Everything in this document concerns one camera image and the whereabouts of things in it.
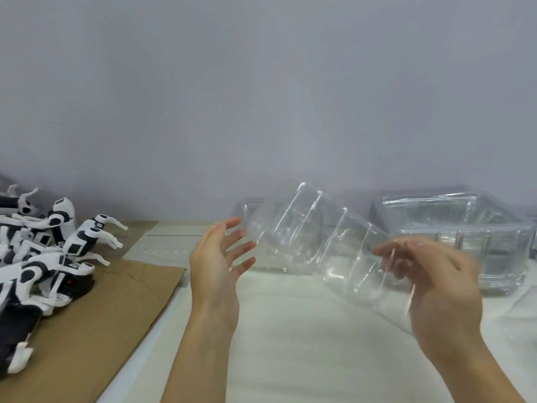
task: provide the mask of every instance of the wall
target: wall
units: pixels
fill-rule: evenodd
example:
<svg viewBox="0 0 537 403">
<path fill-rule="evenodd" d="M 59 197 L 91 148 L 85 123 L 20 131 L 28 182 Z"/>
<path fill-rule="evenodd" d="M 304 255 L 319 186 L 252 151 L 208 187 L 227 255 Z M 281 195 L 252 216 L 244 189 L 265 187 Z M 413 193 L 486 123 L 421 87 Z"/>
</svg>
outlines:
<svg viewBox="0 0 537 403">
<path fill-rule="evenodd" d="M 0 172 L 142 219 L 289 176 L 535 204 L 535 33 L 537 0 L 0 0 Z"/>
</svg>

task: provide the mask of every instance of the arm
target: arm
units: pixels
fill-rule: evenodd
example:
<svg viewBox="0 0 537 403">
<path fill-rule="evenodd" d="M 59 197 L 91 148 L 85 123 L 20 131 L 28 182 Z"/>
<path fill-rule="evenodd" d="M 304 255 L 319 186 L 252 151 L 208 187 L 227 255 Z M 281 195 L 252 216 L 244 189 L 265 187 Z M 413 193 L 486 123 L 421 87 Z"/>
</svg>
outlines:
<svg viewBox="0 0 537 403">
<path fill-rule="evenodd" d="M 384 257 L 386 269 L 396 277 L 412 281 L 414 336 L 453 400 L 524 403 L 481 336 L 479 264 L 444 243 L 413 236 L 387 242 L 373 252 Z"/>
<path fill-rule="evenodd" d="M 224 403 L 229 346 L 238 324 L 238 278 L 254 263 L 233 262 L 255 247 L 248 242 L 228 250 L 244 232 L 229 235 L 241 223 L 235 217 L 205 232 L 190 256 L 192 311 L 161 403 Z"/>
</svg>

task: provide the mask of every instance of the quadruped robot toy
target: quadruped robot toy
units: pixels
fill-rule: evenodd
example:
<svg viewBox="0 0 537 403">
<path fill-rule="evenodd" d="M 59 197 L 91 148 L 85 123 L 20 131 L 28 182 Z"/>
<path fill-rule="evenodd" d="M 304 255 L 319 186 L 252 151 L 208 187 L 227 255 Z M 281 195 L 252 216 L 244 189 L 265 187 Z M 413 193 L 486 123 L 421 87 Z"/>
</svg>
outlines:
<svg viewBox="0 0 537 403">
<path fill-rule="evenodd" d="M 91 291 L 95 266 L 83 260 L 110 264 L 92 252 L 95 245 L 123 246 L 103 230 L 105 224 L 128 229 L 102 214 L 77 226 L 68 198 L 36 217 L 39 211 L 26 198 L 37 190 L 17 196 L 16 188 L 0 193 L 0 379 L 27 366 L 29 339 L 43 317 Z"/>
</svg>

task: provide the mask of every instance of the white table surface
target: white table surface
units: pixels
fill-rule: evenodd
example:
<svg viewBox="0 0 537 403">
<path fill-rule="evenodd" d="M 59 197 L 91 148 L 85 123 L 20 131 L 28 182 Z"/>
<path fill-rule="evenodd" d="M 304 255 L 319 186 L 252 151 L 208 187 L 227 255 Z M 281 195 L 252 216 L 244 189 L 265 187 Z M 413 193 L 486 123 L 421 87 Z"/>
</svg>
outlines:
<svg viewBox="0 0 537 403">
<path fill-rule="evenodd" d="M 125 257 L 188 268 L 190 251 L 208 226 L 160 223 Z M 530 285 L 537 285 L 537 264 L 530 263 L 521 289 L 508 297 L 485 298 L 482 325 L 490 349 L 527 401 L 537 395 L 537 373 L 522 368 L 495 319 Z M 185 275 L 165 312 L 98 403 L 125 401 L 172 313 L 179 303 L 188 302 L 189 280 Z M 241 278 L 238 294 L 241 321 L 230 353 L 229 401 L 451 401 L 411 336 L 370 311 L 346 305 L 312 277 L 251 271 Z M 188 309 L 180 314 L 186 322 Z M 181 336 L 178 329 L 177 339 Z"/>
</svg>

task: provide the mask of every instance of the brown cardboard sheet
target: brown cardboard sheet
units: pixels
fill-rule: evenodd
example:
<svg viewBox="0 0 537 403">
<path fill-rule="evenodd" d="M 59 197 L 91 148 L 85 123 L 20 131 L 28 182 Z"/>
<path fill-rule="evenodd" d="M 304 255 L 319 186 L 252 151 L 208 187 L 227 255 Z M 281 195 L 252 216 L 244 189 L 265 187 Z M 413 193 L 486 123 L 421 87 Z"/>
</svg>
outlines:
<svg viewBox="0 0 537 403">
<path fill-rule="evenodd" d="M 0 381 L 2 403 L 93 403 L 158 318 L 185 269 L 122 260 L 154 222 L 111 230 L 123 249 L 103 251 L 95 286 L 39 323 L 27 368 Z"/>
</svg>

